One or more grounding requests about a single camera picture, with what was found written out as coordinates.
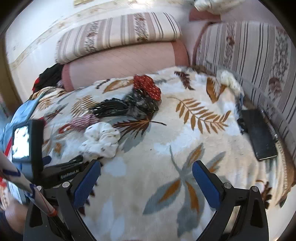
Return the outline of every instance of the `white scrunchie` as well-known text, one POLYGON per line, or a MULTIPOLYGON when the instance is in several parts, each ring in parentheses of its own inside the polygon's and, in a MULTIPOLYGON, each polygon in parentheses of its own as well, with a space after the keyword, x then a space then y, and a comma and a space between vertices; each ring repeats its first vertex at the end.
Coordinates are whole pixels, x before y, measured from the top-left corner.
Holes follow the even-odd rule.
POLYGON ((194 6, 200 12, 208 11, 213 14, 224 13, 245 0, 196 0, 194 6))
POLYGON ((116 154, 120 132, 109 123, 99 122, 89 126, 84 136, 87 138, 79 147, 79 152, 85 160, 96 159, 99 156, 111 158, 116 154))

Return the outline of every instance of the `blue gripper pad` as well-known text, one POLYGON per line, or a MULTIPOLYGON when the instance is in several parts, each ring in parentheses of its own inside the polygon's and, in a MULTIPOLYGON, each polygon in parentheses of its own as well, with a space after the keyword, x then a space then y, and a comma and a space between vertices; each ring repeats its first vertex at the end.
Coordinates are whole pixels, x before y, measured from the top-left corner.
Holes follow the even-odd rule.
POLYGON ((100 173, 101 165, 100 162, 96 161, 74 192, 73 207, 76 210, 85 204, 100 173))
POLYGON ((216 210, 220 207, 220 194, 214 184, 209 179, 208 175, 204 172, 198 162, 194 162, 192 165, 192 174, 199 185, 202 193, 204 194, 210 207, 216 210))

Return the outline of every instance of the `striped pillow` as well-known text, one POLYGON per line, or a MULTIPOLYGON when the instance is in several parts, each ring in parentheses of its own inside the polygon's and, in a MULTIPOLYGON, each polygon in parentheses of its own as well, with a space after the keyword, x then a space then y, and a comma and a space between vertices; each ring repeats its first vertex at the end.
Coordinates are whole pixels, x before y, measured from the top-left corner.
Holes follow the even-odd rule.
POLYGON ((65 64, 103 49, 173 41, 180 36, 179 24, 164 12, 143 12, 98 20, 66 32, 57 43, 56 62, 65 64))

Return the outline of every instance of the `black phone case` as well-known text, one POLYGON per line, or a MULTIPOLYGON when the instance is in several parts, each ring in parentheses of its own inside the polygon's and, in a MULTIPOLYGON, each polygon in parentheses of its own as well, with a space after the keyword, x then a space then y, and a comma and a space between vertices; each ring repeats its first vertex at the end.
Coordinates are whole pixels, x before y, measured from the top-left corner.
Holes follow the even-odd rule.
POLYGON ((241 113, 257 160, 276 157, 278 153, 275 142, 260 111, 242 110, 241 113))

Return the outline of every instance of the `fuzzy white blanket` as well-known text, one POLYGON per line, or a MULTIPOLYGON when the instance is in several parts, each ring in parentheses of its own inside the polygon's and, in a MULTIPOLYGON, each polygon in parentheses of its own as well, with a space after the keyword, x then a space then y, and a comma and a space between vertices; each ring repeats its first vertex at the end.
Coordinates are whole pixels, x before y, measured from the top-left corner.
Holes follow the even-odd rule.
MULTIPOLYGON (((256 160, 237 125, 233 92, 185 67, 149 76, 162 92, 160 109, 152 119, 101 120, 117 128, 121 139, 116 156, 101 160, 98 185, 79 209, 97 240, 196 240, 215 210, 192 176, 195 160, 236 188, 257 185, 266 206, 273 208, 285 189, 280 144, 278 158, 256 160)), ((98 102, 122 99, 132 90, 132 79, 100 80, 54 99, 43 98, 32 118, 47 121, 43 155, 52 157, 50 165, 78 155, 86 140, 83 131, 59 128, 98 102)))

